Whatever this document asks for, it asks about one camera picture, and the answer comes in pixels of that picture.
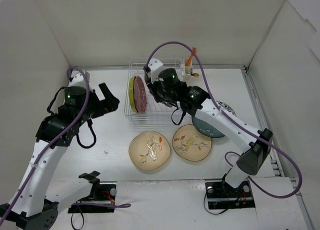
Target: green plate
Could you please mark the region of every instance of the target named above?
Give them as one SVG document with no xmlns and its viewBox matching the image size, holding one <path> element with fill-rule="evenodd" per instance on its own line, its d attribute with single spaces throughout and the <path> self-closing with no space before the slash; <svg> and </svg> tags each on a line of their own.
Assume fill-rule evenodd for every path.
<svg viewBox="0 0 320 230">
<path fill-rule="evenodd" d="M 129 81 L 129 89 L 128 89 L 128 92 L 129 92 L 129 101 L 130 101 L 130 106 L 131 106 L 131 109 L 138 113 L 137 109 L 136 109 L 136 105 L 135 105 L 135 99 L 134 99 L 134 82 L 135 82 L 135 76 L 132 76 L 130 78 L 130 81 Z"/>
</svg>

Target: screw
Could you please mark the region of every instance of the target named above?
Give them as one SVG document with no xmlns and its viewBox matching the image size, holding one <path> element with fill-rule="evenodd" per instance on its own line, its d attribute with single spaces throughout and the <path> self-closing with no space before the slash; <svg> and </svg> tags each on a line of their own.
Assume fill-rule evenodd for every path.
<svg viewBox="0 0 320 230">
<path fill-rule="evenodd" d="M 212 186 L 208 186 L 208 188 L 206 189 L 207 193 L 212 194 L 214 191 L 214 188 Z"/>
<path fill-rule="evenodd" d="M 243 190 L 247 193 L 250 192 L 250 188 L 247 185 L 243 186 Z"/>
<path fill-rule="evenodd" d="M 117 193 L 116 191 L 117 191 L 117 189 L 112 188 L 112 189 L 110 190 L 110 195 L 111 195 L 111 196 L 115 196 L 116 193 Z"/>
</svg>

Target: wire rack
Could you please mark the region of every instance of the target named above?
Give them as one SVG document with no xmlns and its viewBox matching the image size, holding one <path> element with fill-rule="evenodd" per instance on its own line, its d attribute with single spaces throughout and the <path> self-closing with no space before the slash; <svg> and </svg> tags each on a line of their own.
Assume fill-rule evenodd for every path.
<svg viewBox="0 0 320 230">
<path fill-rule="evenodd" d="M 174 68 L 180 80 L 183 80 L 182 77 L 182 59 L 180 58 L 157 58 L 159 59 L 164 68 Z M 132 124 L 135 125 L 163 125 L 172 123 L 171 115 L 175 108 L 170 108 L 165 106 L 162 103 L 157 103 L 154 100 L 154 97 L 150 94 L 146 83 L 145 83 L 145 73 L 143 67 L 145 66 L 148 58 L 131 58 L 129 63 L 129 74 L 128 74 L 128 82 L 127 82 L 127 91 L 125 96 L 125 104 L 124 104 L 124 114 L 130 120 Z M 132 76 L 140 76 L 143 80 L 147 106 L 146 110 L 143 113 L 136 113 L 131 109 L 129 103 L 129 94 L 128 87 L 129 81 Z M 175 122 L 179 121 L 181 117 L 181 112 L 176 111 L 172 116 Z"/>
</svg>

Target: purple cable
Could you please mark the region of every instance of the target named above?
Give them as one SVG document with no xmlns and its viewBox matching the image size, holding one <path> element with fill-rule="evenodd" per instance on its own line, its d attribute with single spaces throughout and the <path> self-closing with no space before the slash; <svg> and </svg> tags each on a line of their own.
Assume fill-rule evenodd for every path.
<svg viewBox="0 0 320 230">
<path fill-rule="evenodd" d="M 189 46 L 187 46 L 186 44 L 181 43 L 181 42 L 178 42 L 178 41 L 169 41 L 169 42 L 165 42 L 165 43 L 159 45 L 158 47 L 156 47 L 156 48 L 154 49 L 154 51 L 152 51 L 151 55 L 150 55 L 149 58 L 148 58 L 148 61 L 146 62 L 146 66 L 148 66 L 151 58 L 153 57 L 153 55 L 156 53 L 156 51 L 157 51 L 158 49 L 160 49 L 161 47 L 163 47 L 163 46 L 165 46 L 165 45 L 169 45 L 169 44 L 176 44 L 176 45 L 184 46 L 185 48 L 187 48 L 187 49 L 194 55 L 196 61 L 197 61 L 198 64 L 199 64 L 200 70 L 201 70 L 201 72 L 202 72 L 202 76 L 203 76 L 203 80 L 204 80 L 204 84 L 205 84 L 206 90 L 208 91 L 209 96 L 210 96 L 213 104 L 214 104 L 215 107 L 219 110 L 219 109 L 220 109 L 220 106 L 219 106 L 219 104 L 216 102 L 214 96 L 212 95 L 212 93 L 211 93 L 211 91 L 210 91 L 210 88 L 209 88 L 209 85 L 208 85 L 208 81 L 207 81 L 207 78 L 206 78 L 206 76 L 205 76 L 205 71 L 204 71 L 204 68 L 203 68 L 203 66 L 202 66 L 202 64 L 201 64 L 201 62 L 200 62 L 200 59 L 199 59 L 199 57 L 197 56 L 197 54 L 196 54 L 195 52 L 193 52 L 193 50 L 192 50 Z M 259 188 L 262 192 L 264 192 L 265 194 L 267 194 L 267 195 L 269 195 L 269 196 L 272 196 L 272 197 L 274 197 L 274 198 L 287 198 L 287 197 L 291 197 L 291 196 L 295 195 L 295 194 L 300 190 L 300 188 L 301 188 L 301 186 L 302 186 L 302 181 L 303 181 L 302 174 L 301 174 L 301 171 L 300 171 L 298 165 L 297 165 L 285 152 L 283 152 L 281 149 L 279 149 L 278 147 L 276 147 L 276 146 L 273 145 L 272 143 L 270 143 L 270 142 L 262 139 L 261 137 L 258 137 L 258 136 L 256 136 L 256 135 L 254 135 L 252 132 L 246 130 L 244 127 L 242 127 L 241 125 L 239 125 L 236 121 L 234 121 L 234 120 L 228 115 L 228 113 L 226 113 L 226 112 L 224 112 L 224 111 L 221 111 L 221 112 L 222 112 L 222 114 L 223 114 L 229 121 L 231 121 L 235 126 L 237 126 L 238 128 L 240 128 L 242 131 L 244 131 L 245 133 L 247 133 L 247 134 L 249 134 L 250 136 L 254 137 L 255 139 L 263 142 L 264 144 L 267 144 L 268 146 L 270 146 L 270 147 L 272 147 L 273 149 L 275 149 L 275 150 L 276 150 L 278 153 L 280 153 L 282 156 L 284 156 L 284 157 L 293 165 L 293 167 L 295 168 L 295 170 L 296 170 L 296 172 L 297 172 L 297 174 L 298 174 L 298 178 L 299 178 L 298 184 L 297 184 L 297 186 L 296 186 L 296 189 L 293 190 L 291 193 L 289 193 L 289 194 L 287 194 L 287 195 L 283 195 L 283 196 L 273 195 L 273 194 L 265 191 L 264 189 L 262 189 L 259 185 L 257 185 L 257 184 L 249 177 L 250 180 L 253 182 L 253 184 L 256 185 L 256 187 Z"/>
<path fill-rule="evenodd" d="M 87 104 L 88 104 L 88 100 L 89 100 L 89 90 L 90 90 L 90 86 L 89 86 L 89 82 L 88 79 L 85 75 L 85 73 L 76 66 L 71 66 L 68 68 L 67 70 L 67 77 L 69 78 L 69 80 L 71 79 L 71 72 L 72 70 L 75 69 L 77 71 L 79 71 L 81 73 L 81 75 L 83 76 L 84 82 L 85 82 L 85 100 L 83 103 L 83 106 L 79 112 L 79 114 L 76 116 L 76 118 L 70 123 L 69 126 L 67 126 L 60 134 L 58 134 L 51 142 L 48 143 L 47 146 L 45 146 L 45 148 L 40 152 L 40 154 L 38 155 L 38 157 L 35 159 L 34 161 L 34 165 L 38 164 L 42 158 L 42 156 L 45 154 L 45 152 L 56 142 L 59 140 L 59 138 L 61 136 L 63 136 L 64 134 L 66 134 L 66 132 L 68 132 L 80 119 L 80 117 L 82 116 L 83 112 L 85 111 Z M 7 218 L 7 216 L 9 215 L 11 209 L 13 208 L 13 206 L 15 205 L 15 203 L 17 202 L 19 196 L 22 194 L 24 188 L 26 187 L 27 183 L 29 182 L 29 180 L 31 179 L 33 173 L 35 172 L 36 167 L 31 168 L 28 176 L 26 177 L 25 181 L 23 182 L 21 188 L 19 189 L 19 191 L 17 192 L 16 196 L 14 197 L 11 205 L 8 207 L 8 209 L 5 211 L 3 217 L 0 219 L 0 226 L 3 224 L 3 222 L 5 221 L 5 219 Z"/>
<path fill-rule="evenodd" d="M 95 203 L 95 202 L 76 202 L 72 204 L 72 206 L 78 206 L 78 205 L 103 206 L 110 209 L 131 207 L 130 203 L 121 204 L 121 205 L 112 205 L 112 204 L 103 204 L 103 203 Z"/>
</svg>

